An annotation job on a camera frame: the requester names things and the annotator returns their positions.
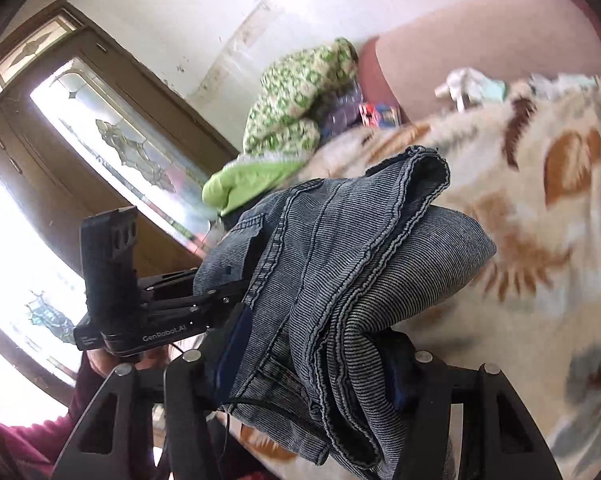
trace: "transom window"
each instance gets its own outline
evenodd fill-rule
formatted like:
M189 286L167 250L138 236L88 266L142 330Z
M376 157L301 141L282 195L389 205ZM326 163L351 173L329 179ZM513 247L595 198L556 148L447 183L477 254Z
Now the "transom window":
M0 92L37 56L73 30L74 24L59 14L21 41L0 61Z

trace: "denim fabric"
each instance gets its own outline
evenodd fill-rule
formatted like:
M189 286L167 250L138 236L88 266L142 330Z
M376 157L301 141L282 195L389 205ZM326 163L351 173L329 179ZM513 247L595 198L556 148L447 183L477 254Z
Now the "denim fabric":
M369 334L460 290L496 250L476 221L430 206L448 184L436 150L413 146L243 214L194 283L200 294L251 274L254 326L232 397L261 406L228 412L316 464L331 453L363 478L391 478L408 428Z

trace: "black cable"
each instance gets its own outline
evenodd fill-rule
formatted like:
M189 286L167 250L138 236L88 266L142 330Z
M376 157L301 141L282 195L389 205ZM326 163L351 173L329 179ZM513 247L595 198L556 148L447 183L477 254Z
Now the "black cable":
M247 397L230 397L224 404L247 404L249 406L258 406L259 408L270 410L271 412L277 413L278 415L291 420L298 427L303 428L303 430L321 439L323 442L325 442L325 444L329 445L327 434L325 434L324 431L319 430L319 428L315 427L311 422L300 418L298 415L288 412L286 409L276 406L271 402L267 402L266 400L249 399Z
M227 441L229 440L229 422L231 420L231 418L229 418L229 413L226 413L227 415L227 424L225 425L225 444L222 445L222 453L220 454L220 456L218 457L218 460L216 460L216 462L220 462L220 460L225 456L225 451L227 450Z

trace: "green blanket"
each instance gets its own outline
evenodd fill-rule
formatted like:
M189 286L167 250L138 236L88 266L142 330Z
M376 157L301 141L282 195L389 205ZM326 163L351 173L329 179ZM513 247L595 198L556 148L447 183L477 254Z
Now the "green blanket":
M212 175L202 190L203 201L224 216L298 171L321 136L305 113L323 92L349 84L356 70L356 51L344 38L270 65L261 77L263 92L247 117L244 153Z

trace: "white wall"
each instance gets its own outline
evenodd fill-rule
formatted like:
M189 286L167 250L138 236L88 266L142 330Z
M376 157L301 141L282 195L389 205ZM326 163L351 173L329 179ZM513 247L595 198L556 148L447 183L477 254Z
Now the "white wall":
M28 0L6 34L52 1ZM273 60L337 36L360 45L458 1L69 0L238 148Z

